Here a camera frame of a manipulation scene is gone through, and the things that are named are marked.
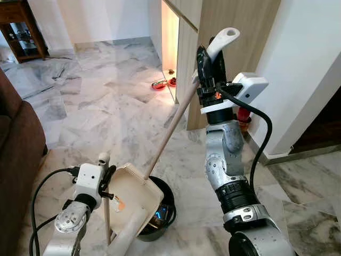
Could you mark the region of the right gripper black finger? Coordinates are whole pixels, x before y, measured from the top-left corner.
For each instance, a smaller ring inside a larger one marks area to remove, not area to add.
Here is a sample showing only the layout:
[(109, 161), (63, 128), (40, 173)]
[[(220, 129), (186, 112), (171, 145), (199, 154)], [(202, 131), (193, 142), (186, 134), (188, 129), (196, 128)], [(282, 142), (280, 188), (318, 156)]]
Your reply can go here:
[(218, 86), (221, 83), (226, 83), (226, 68), (223, 57), (223, 51), (217, 52), (215, 58), (213, 58), (213, 83)]
[(210, 72), (210, 56), (204, 46), (199, 46), (196, 51), (197, 61), (197, 87), (202, 87), (205, 83), (206, 73)]

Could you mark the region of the beige long-handled dustpan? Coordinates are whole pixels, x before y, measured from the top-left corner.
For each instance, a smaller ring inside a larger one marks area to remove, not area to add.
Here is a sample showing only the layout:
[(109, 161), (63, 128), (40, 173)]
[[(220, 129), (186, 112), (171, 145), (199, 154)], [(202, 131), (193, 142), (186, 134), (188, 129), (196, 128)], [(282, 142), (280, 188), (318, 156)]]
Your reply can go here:
[[(240, 31), (236, 28), (228, 27), (222, 29), (212, 39), (209, 46), (206, 48), (210, 56), (210, 72), (206, 73), (204, 85), (212, 85), (213, 80), (213, 58), (217, 52), (224, 49), (232, 41), (235, 41), (240, 35)], [(192, 78), (192, 87), (196, 90), (197, 87), (197, 70)], [(186, 101), (173, 117), (172, 126), (167, 130), (163, 142), (158, 149), (158, 154), (163, 153), (163, 150), (173, 134), (174, 127), (180, 121), (181, 115), (186, 110), (192, 99), (193, 94), (189, 93)], [(231, 95), (224, 95), (226, 99), (231, 100), (234, 104), (247, 108), (249, 104), (237, 100)], [(207, 146), (228, 146), (235, 144), (236, 150), (241, 151), (243, 137), (239, 126), (232, 121), (232, 107), (228, 109), (215, 110), (205, 113), (209, 120), (207, 126)], [(153, 181), (149, 179), (149, 173), (139, 172), (132, 164), (127, 163), (117, 168), (109, 183), (109, 193), (115, 195), (109, 200), (110, 213), (110, 229), (112, 230), (112, 242), (107, 247), (105, 256), (124, 256), (133, 239), (143, 231), (152, 215), (158, 209), (163, 192)]]

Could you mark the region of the beige broom with purple bristles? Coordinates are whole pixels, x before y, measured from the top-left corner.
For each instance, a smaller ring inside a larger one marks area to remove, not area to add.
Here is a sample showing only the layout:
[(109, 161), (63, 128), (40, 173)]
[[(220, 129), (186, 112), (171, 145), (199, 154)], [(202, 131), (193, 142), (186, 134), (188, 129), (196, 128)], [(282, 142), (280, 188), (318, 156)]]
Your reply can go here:
[[(106, 168), (109, 167), (110, 162), (110, 154), (107, 152), (102, 152), (98, 155), (98, 164), (103, 168), (103, 171), (105, 171)], [(112, 236), (112, 230), (110, 227), (110, 213), (109, 213), (109, 199), (102, 198), (103, 203), (103, 214), (104, 214), (104, 221), (105, 221), (105, 242), (107, 243), (107, 246), (111, 244), (111, 236)]]

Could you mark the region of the red spray can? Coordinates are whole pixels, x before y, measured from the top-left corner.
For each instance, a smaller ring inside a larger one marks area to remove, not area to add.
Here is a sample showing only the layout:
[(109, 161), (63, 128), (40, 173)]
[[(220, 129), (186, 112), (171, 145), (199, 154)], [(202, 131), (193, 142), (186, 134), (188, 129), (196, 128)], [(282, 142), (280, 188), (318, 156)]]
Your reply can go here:
[(237, 112), (237, 121), (239, 122), (241, 132), (248, 132), (249, 125), (251, 123), (251, 112), (244, 107), (239, 107)]

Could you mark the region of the red pet bowl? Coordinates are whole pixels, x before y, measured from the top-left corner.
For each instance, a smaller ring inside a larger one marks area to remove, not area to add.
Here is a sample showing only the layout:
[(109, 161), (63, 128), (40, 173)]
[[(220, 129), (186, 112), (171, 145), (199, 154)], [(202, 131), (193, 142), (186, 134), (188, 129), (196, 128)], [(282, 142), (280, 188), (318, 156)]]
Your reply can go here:
[(166, 87), (176, 87), (177, 78), (173, 77), (170, 80), (159, 80), (151, 83), (151, 88), (154, 90), (163, 90)]

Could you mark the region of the black metal waste bin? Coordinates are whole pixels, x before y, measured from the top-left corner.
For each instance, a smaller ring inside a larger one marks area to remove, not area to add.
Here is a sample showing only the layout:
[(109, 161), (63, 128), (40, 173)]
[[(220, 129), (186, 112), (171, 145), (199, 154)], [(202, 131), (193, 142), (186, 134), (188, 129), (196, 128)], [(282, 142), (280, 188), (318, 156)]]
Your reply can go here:
[(143, 231), (137, 236), (140, 241), (144, 242), (152, 242), (159, 239), (166, 229), (173, 224), (177, 217), (175, 198), (168, 183), (161, 178), (154, 176), (149, 176), (149, 179), (160, 188), (164, 195), (158, 209), (153, 213), (152, 218), (144, 227)]

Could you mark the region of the brown sofa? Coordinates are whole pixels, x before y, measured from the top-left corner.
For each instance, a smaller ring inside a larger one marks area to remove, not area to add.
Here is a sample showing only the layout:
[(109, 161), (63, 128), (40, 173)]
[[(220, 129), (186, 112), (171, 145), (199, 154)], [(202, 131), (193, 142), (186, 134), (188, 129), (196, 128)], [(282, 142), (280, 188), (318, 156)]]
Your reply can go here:
[(0, 70), (0, 256), (13, 256), (19, 249), (45, 153), (46, 138), (37, 113)]

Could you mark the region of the dark wooden staircase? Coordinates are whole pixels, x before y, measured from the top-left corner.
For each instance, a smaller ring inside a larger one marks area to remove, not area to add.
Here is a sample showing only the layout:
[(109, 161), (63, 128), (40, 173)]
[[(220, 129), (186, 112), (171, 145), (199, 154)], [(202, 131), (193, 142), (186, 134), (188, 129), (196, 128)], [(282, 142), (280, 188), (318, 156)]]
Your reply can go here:
[(292, 153), (335, 146), (341, 142), (341, 92), (337, 90), (326, 106), (293, 144)]

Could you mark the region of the dark wooden display cabinet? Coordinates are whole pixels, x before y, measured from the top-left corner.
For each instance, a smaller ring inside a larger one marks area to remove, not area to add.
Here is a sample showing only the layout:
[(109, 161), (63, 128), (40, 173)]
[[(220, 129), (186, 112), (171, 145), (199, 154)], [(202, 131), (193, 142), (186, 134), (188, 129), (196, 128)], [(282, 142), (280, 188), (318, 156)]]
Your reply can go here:
[(0, 33), (20, 63), (49, 56), (27, 0), (0, 0)]

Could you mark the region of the tall wooden wall cabinet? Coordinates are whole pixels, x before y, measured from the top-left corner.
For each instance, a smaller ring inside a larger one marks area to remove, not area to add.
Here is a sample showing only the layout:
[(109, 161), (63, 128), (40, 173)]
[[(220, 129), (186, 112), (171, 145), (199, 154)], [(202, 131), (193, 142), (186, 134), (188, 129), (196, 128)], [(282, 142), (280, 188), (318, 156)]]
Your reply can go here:
[(241, 71), (255, 71), (282, 0), (163, 0), (180, 17), (178, 24), (177, 88), (180, 101), (189, 93), (187, 130), (204, 129), (192, 74), (197, 68), (197, 48), (227, 27), (240, 31), (239, 38), (224, 49), (228, 78)]

